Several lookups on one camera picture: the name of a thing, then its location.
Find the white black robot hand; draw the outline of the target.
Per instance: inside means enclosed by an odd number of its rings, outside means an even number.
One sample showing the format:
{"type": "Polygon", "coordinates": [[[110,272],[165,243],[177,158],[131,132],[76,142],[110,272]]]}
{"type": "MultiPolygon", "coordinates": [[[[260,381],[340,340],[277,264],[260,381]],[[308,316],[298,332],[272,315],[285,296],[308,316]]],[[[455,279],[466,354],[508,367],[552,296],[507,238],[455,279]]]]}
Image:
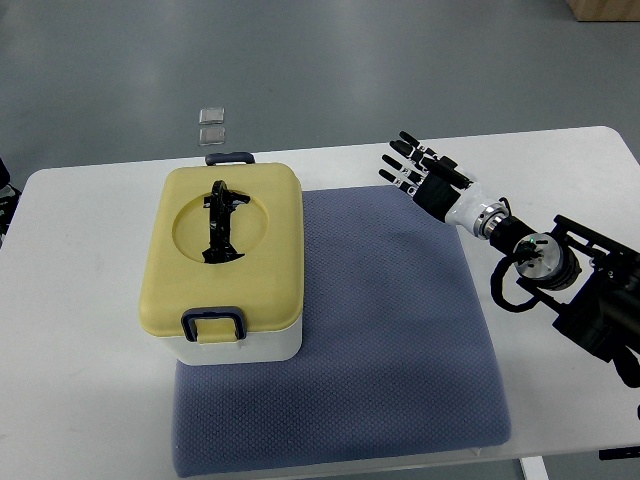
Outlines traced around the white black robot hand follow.
{"type": "Polygon", "coordinates": [[[455,161],[438,155],[409,133],[400,132],[390,147],[404,160],[384,154],[382,160],[391,169],[381,169],[379,175],[436,220],[487,239],[510,214],[505,200],[488,197],[481,184],[459,170],[455,161]]]}

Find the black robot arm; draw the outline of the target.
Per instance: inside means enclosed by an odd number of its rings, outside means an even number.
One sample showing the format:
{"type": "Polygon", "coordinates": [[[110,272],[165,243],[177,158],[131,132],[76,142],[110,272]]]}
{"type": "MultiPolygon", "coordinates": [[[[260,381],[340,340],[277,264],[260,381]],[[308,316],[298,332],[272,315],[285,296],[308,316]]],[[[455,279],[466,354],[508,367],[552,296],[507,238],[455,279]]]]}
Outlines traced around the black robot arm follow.
{"type": "Polygon", "coordinates": [[[490,277],[493,301],[511,313],[544,304],[552,326],[622,382],[639,386],[639,253],[562,215],[538,233],[506,209],[483,233],[504,254],[490,277]]]}

